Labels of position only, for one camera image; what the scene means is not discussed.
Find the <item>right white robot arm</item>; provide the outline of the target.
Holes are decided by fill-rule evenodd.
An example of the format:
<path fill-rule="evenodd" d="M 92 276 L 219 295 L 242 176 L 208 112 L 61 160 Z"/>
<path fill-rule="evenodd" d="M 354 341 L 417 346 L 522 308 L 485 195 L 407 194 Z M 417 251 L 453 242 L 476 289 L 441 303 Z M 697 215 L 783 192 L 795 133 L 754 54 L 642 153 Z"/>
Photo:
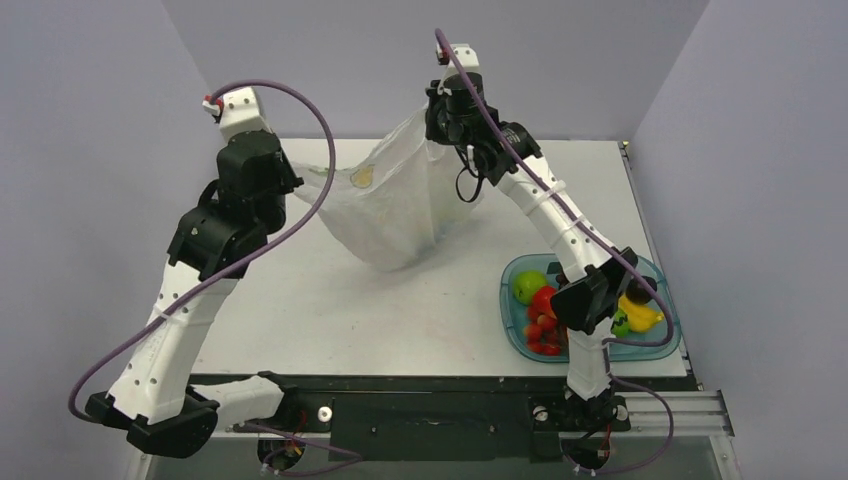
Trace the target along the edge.
<path fill-rule="evenodd" d="M 604 412 L 611 388 L 605 340 L 611 336 L 618 298 L 633 279 L 637 256 L 620 249 L 586 222 L 526 128 L 499 119 L 483 99 L 482 77 L 453 74 L 426 89 L 426 137 L 453 146 L 461 159 L 511 199 L 564 267 L 565 285 L 551 309 L 568 334 L 570 393 L 566 418 L 588 427 Z"/>

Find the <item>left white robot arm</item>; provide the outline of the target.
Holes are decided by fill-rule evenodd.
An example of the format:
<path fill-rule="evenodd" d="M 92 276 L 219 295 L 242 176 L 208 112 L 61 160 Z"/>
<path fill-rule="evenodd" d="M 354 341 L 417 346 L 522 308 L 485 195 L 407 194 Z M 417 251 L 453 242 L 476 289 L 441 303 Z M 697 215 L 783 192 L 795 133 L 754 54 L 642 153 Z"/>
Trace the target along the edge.
<path fill-rule="evenodd" d="M 218 426 L 261 418 L 291 427 L 298 402 L 261 377 L 192 386 L 192 368 L 226 298 L 286 221 L 285 197 L 301 186 L 279 139 L 239 133 L 216 157 L 218 176 L 182 215 L 167 249 L 159 297 L 124 371 L 85 411 L 126 431 L 141 452 L 184 459 Z"/>

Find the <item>white plastic bag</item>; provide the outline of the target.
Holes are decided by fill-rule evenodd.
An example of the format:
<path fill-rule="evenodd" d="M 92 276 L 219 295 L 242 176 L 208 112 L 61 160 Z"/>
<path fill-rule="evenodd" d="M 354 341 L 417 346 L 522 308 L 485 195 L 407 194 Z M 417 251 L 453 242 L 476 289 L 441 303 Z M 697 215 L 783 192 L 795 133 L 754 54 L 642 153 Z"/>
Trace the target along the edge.
<path fill-rule="evenodd" d="M 329 171 L 293 166 L 303 186 L 296 196 L 314 203 L 331 190 L 318 216 L 331 235 L 370 266 L 397 270 L 416 263 L 465 223 L 482 187 L 456 150 L 425 137 L 419 109 L 387 134 L 357 165 Z"/>

